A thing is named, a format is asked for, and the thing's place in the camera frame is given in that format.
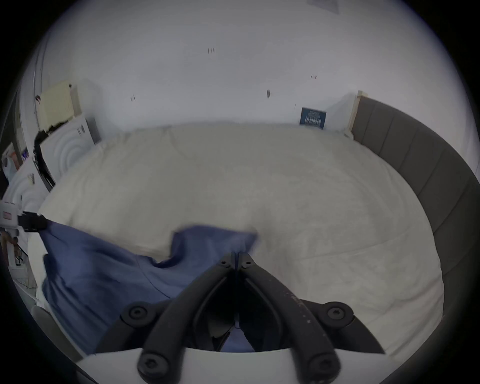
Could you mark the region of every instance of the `gray fabric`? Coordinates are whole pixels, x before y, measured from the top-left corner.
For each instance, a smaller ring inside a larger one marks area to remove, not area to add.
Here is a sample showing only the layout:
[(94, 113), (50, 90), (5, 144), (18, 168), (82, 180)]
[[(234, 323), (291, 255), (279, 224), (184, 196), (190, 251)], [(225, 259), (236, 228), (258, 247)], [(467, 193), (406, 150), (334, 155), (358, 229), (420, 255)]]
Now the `gray fabric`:
[(480, 184), (439, 135), (399, 110), (362, 97), (352, 133), (412, 187), (432, 226), (444, 275), (444, 313), (477, 271)]

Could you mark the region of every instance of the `blue cloth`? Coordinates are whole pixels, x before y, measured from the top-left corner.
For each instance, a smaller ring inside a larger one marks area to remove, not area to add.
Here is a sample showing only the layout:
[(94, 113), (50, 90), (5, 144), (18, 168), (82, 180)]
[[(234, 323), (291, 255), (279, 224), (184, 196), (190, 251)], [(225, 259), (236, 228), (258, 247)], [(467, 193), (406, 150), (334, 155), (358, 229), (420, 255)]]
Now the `blue cloth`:
[(42, 289), (57, 320), (86, 354), (134, 301), (177, 297), (231, 252), (249, 252), (254, 233), (195, 226), (175, 232), (170, 258), (157, 263), (52, 221), (40, 237), (47, 278)]

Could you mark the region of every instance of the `white duvet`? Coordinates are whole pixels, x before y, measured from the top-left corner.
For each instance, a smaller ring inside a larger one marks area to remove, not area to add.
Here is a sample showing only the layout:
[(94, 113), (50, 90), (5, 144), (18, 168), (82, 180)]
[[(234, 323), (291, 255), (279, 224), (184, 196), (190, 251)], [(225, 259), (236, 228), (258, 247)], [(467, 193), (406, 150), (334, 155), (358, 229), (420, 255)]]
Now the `white duvet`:
[[(186, 225), (256, 230), (260, 266), (301, 299), (351, 306), (399, 362), (442, 317), (440, 261), (417, 197), (339, 133), (195, 124), (121, 135), (77, 163), (40, 213), (158, 260)], [(44, 253), (32, 236), (39, 286)]]

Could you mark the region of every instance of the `label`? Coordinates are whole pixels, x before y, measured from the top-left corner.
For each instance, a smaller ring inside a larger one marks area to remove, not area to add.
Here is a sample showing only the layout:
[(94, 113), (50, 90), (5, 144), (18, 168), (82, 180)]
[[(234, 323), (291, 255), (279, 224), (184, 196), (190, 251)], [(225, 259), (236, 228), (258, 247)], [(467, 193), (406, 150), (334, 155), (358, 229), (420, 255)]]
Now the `label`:
[(312, 127), (319, 127), (323, 129), (325, 126), (326, 112), (317, 111), (315, 109), (302, 108), (300, 125), (310, 125)]

